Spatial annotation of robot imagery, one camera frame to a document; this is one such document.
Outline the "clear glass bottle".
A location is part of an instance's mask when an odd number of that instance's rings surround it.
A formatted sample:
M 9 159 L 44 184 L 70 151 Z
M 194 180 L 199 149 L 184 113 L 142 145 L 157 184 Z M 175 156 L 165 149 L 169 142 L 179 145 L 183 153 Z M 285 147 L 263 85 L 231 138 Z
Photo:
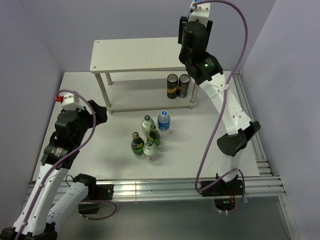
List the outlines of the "clear glass bottle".
M 145 115 L 144 119 L 141 122 L 142 133 L 147 136 L 150 131 L 151 125 L 154 124 L 154 120 L 150 117 L 150 115 Z
M 151 162 L 156 161 L 158 157 L 157 145 L 151 140 L 148 140 L 143 147 L 143 154 L 148 161 L 151 161 Z

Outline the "green glass bottle red label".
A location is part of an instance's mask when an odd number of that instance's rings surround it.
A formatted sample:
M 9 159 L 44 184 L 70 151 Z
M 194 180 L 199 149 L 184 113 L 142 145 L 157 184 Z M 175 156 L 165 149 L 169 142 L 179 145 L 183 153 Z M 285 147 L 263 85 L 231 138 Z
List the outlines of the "green glass bottle red label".
M 136 156 L 144 154 L 144 140 L 140 137 L 138 132 L 132 133 L 131 150 Z

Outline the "green glass bottle yellow label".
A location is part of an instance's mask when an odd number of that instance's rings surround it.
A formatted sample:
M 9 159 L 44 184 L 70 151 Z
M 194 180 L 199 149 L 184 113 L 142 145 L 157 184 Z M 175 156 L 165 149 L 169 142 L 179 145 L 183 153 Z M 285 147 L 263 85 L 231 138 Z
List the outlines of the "green glass bottle yellow label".
M 147 134 L 147 138 L 148 138 L 148 140 L 152 141 L 157 147 L 160 146 L 161 136 L 160 136 L 159 132 L 157 131 L 157 127 L 154 124 L 152 124 L 150 126 L 150 130 Z

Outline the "blue label water bottle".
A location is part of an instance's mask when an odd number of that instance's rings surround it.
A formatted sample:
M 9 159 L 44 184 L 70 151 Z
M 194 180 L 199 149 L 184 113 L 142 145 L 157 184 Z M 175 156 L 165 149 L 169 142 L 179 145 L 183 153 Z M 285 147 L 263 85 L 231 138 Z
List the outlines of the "blue label water bottle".
M 197 9 L 197 6 L 194 5 L 195 3 L 198 3 L 199 0 L 193 0 L 189 7 L 189 13 L 187 14 L 187 20 L 189 22 L 197 22 L 200 20 L 200 12 Z
M 162 110 L 157 117 L 157 125 L 160 131 L 167 131 L 170 128 L 171 117 L 167 110 Z

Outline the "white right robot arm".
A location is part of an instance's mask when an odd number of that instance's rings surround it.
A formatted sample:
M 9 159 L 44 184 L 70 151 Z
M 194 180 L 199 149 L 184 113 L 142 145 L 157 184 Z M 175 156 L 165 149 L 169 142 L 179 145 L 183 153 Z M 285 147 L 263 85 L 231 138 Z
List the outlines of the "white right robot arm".
M 179 61 L 187 73 L 210 98 L 219 113 L 215 124 L 216 132 L 220 123 L 226 133 L 216 140 L 223 160 L 217 173 L 217 191 L 229 194 L 232 182 L 238 177 L 238 167 L 243 149 L 260 130 L 258 121 L 253 121 L 243 110 L 233 92 L 229 89 L 229 79 L 225 78 L 218 60 L 207 52 L 212 22 L 203 25 L 199 20 L 189 21 L 182 16 L 179 20 L 178 43 L 181 45 Z

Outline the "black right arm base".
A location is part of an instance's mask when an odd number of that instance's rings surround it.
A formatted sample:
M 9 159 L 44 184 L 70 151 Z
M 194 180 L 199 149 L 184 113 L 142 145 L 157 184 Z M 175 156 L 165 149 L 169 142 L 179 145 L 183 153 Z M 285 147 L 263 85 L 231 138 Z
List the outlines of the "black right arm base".
M 243 191 L 243 181 L 239 179 L 239 175 L 237 174 L 231 181 L 224 182 L 221 179 L 218 183 L 203 190 L 200 194 L 203 197 L 241 196 Z

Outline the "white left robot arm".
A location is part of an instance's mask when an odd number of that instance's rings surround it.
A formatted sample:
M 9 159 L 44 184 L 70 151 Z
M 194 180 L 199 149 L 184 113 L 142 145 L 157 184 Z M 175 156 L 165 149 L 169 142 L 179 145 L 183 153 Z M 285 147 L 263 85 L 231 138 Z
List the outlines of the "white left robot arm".
M 107 121 L 107 108 L 89 100 L 86 106 L 62 103 L 49 144 L 43 151 L 39 174 L 31 195 L 12 227 L 4 228 L 2 240 L 55 240 L 58 229 L 72 208 L 96 197 L 96 178 L 79 174 L 67 193 L 53 203 L 60 184 L 80 152 L 87 130 Z

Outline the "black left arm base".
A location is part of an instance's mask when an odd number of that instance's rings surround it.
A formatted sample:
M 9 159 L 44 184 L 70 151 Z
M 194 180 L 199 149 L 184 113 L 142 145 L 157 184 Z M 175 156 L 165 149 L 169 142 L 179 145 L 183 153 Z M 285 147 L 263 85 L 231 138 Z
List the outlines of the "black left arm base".
M 84 199 L 84 201 L 98 201 L 98 203 L 80 203 L 78 205 L 78 212 L 81 215 L 86 216 L 97 214 L 103 202 L 112 200 L 113 193 L 113 184 L 97 184 L 94 187 L 89 187 L 88 196 Z

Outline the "white two-tier shelf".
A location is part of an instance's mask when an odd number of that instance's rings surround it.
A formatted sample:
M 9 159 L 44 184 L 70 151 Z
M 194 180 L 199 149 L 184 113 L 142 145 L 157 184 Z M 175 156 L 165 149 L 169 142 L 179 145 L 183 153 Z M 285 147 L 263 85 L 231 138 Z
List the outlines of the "white two-tier shelf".
M 90 72 L 110 114 L 142 110 L 193 109 L 196 94 L 167 97 L 167 76 L 185 73 L 177 37 L 96 40 Z

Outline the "black can right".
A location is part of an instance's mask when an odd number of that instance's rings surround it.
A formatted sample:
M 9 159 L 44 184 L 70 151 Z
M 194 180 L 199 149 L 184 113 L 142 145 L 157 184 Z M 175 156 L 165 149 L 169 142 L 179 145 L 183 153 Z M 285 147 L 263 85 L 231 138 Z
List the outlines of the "black can right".
M 177 96 L 185 98 L 188 94 L 191 78 L 188 74 L 182 74 L 178 79 Z

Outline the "black can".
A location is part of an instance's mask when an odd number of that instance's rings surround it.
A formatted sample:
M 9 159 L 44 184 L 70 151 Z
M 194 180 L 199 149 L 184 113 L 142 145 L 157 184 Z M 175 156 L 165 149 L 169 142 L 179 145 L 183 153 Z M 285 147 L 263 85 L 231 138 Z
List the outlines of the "black can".
M 178 76 L 174 73 L 167 76 L 167 97 L 169 99 L 175 99 L 177 97 L 178 81 Z
M 178 79 L 177 96 L 185 98 L 188 94 L 191 78 L 188 74 L 182 74 Z

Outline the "black can left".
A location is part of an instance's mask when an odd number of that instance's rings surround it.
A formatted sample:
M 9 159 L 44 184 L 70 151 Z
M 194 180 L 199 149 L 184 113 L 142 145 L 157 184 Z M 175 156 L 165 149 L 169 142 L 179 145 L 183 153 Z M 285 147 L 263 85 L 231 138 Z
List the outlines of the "black can left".
M 167 97 L 169 99 L 175 99 L 177 97 L 178 81 L 178 76 L 174 73 L 167 76 Z

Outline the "aluminium rail frame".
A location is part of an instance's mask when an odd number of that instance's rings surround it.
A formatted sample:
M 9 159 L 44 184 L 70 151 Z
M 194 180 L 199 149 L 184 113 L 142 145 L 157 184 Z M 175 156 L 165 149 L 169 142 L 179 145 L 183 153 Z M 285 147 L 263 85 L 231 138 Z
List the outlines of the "aluminium rail frame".
M 143 102 L 147 92 L 154 97 L 162 97 L 165 77 L 169 72 L 112 73 L 112 86 L 106 86 L 116 106 L 117 94 L 124 94 L 124 103 Z M 103 102 L 95 77 L 89 72 L 66 72 L 61 89 L 76 87 L 85 97 Z M 92 139 L 75 158 L 69 174 L 83 173 L 97 178 L 97 184 L 114 184 L 115 201 L 169 201 L 205 199 L 195 190 L 195 177 L 206 145 L 218 119 L 219 113 L 207 94 L 199 89 L 196 106 L 168 109 L 171 126 L 161 134 L 160 153 L 156 161 L 135 156 L 130 147 L 120 148 L 119 144 L 129 144 L 131 133 L 142 133 L 141 121 L 144 115 L 156 118 L 160 109 L 124 111 L 114 110 L 107 114 L 106 123 L 97 126 Z M 226 133 L 221 122 L 207 154 L 200 181 L 212 179 L 220 169 L 222 153 L 216 139 Z M 298 228 L 290 215 L 291 210 L 286 192 L 279 176 L 273 175 L 267 156 L 257 133 L 243 150 L 239 168 L 245 176 L 246 197 L 278 196 L 281 211 L 289 231 L 289 239 L 301 240 Z

